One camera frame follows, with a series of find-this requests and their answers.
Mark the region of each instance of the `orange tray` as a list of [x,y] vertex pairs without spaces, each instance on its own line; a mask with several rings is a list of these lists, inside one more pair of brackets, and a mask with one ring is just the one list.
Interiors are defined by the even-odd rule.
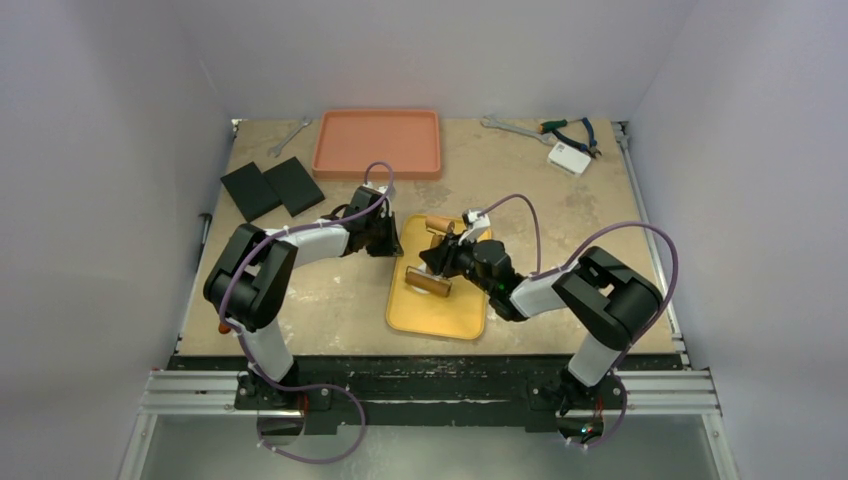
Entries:
[[[361,180],[369,164],[383,160],[401,180],[442,178],[439,116],[432,110],[330,110],[312,160],[312,176]],[[386,179],[383,168],[375,179]]]

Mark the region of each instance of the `white enclosure panel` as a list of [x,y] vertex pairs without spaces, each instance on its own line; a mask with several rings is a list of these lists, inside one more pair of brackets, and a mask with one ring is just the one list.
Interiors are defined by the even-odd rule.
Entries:
[[168,2],[5,2],[0,22],[0,476],[112,478],[231,125]]
[[743,478],[846,478],[848,3],[701,1],[632,121]]
[[633,113],[694,0],[175,0],[230,115]]

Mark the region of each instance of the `cylindrical object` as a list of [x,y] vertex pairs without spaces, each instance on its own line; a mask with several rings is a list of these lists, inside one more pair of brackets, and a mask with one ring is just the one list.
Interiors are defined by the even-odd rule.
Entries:
[[454,221],[449,218],[434,217],[432,215],[428,215],[427,218],[424,219],[424,225],[426,225],[430,230],[442,233],[453,232],[453,229],[456,226]]
[[414,267],[407,267],[406,277],[404,280],[407,285],[426,290],[433,295],[438,295],[440,297],[447,297],[450,295],[450,281],[443,278],[431,277]]

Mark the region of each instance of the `yellow tray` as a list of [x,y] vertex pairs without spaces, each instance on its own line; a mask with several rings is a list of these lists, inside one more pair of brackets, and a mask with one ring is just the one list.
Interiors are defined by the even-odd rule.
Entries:
[[[427,231],[425,218],[427,215],[412,215],[403,225],[400,243],[404,255],[395,264],[386,321],[390,327],[405,332],[473,340],[483,333],[486,319],[486,295],[479,288],[462,277],[454,277],[450,295],[443,298],[417,291],[404,281],[406,267],[421,267],[424,262],[418,253],[430,248],[433,234]],[[461,218],[452,220],[462,225]],[[489,238],[491,230],[480,236],[480,240]]]

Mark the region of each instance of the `white box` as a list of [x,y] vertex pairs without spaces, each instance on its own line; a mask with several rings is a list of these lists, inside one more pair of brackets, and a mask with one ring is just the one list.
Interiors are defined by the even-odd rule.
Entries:
[[582,175],[591,161],[592,159],[589,155],[577,151],[562,142],[557,142],[551,153],[548,154],[548,163],[560,170],[565,170],[575,177]]

